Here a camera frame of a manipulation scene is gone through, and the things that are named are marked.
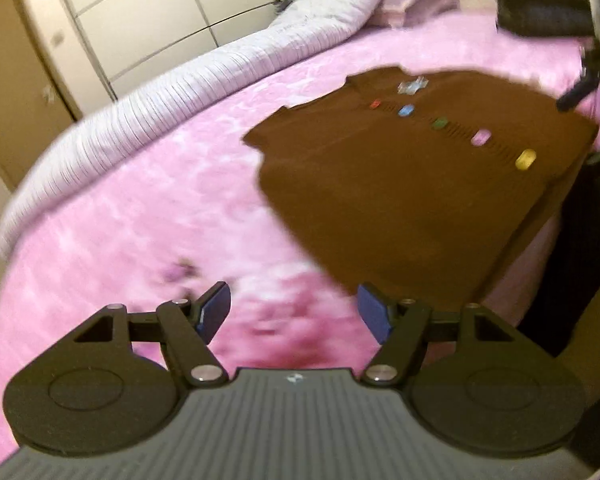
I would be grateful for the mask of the wooden door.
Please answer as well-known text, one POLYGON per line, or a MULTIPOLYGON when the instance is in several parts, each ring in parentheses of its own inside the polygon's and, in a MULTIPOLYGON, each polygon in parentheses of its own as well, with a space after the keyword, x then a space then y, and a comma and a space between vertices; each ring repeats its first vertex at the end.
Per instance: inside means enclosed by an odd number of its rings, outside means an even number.
POLYGON ((24 0, 0 0, 0 177, 13 191, 83 117, 42 45, 24 0))

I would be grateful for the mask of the brown knit cardigan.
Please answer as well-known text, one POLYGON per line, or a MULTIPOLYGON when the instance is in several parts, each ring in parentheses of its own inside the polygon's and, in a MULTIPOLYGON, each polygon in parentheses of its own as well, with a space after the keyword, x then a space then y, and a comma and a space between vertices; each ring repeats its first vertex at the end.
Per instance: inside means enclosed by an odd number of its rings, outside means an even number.
POLYGON ((268 204, 349 292, 454 309, 487 292, 558 211, 598 128, 525 84, 381 67, 245 135, 268 204))

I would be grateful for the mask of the pink floral bed blanket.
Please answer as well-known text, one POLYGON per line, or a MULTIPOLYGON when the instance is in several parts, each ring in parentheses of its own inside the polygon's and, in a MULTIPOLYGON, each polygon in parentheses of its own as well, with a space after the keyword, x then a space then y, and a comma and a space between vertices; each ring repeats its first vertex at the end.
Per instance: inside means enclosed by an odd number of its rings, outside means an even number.
POLYGON ((580 44, 499 32, 489 13, 366 29, 207 108, 47 211, 20 238, 0 290, 0 463, 16 449, 2 410, 9 379, 106 304, 151 311, 223 281, 232 310, 212 349, 229 370, 357 370, 370 359, 377 344, 354 299, 272 215, 259 154, 242 139, 279 108, 388 65, 473 68, 558 96, 580 74, 580 44))

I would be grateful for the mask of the white striped duvet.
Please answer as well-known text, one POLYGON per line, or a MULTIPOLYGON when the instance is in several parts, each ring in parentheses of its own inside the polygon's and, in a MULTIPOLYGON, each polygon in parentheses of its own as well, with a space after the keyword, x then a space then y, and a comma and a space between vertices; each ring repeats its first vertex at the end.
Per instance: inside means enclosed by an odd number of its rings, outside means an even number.
POLYGON ((161 74, 65 130, 12 194, 0 220, 0 257, 10 257, 45 211, 209 106, 347 41, 380 2, 296 0, 267 28, 161 74))

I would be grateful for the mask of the stack of dark folded clothes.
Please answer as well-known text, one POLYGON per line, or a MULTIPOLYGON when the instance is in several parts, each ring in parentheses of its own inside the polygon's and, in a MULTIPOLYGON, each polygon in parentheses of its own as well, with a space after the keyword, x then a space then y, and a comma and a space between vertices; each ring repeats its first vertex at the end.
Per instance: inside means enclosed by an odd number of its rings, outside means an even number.
POLYGON ((590 0, 495 0, 496 26, 521 37, 595 35, 590 0))

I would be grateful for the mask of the white wardrobe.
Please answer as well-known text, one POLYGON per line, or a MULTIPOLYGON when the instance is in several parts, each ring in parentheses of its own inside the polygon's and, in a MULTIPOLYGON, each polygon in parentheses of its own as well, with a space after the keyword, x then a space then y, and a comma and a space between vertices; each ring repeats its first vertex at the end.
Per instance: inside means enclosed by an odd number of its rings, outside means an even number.
POLYGON ((64 0, 96 75, 119 99, 192 58, 268 27, 275 0, 64 0))

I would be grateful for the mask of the folded lilac sheets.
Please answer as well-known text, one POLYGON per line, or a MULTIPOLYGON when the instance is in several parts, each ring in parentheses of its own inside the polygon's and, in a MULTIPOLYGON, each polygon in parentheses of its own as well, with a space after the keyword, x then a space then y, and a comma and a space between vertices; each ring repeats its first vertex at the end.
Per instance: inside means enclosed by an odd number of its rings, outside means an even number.
POLYGON ((459 7, 460 0, 380 0, 366 25, 388 28, 414 27, 459 7))

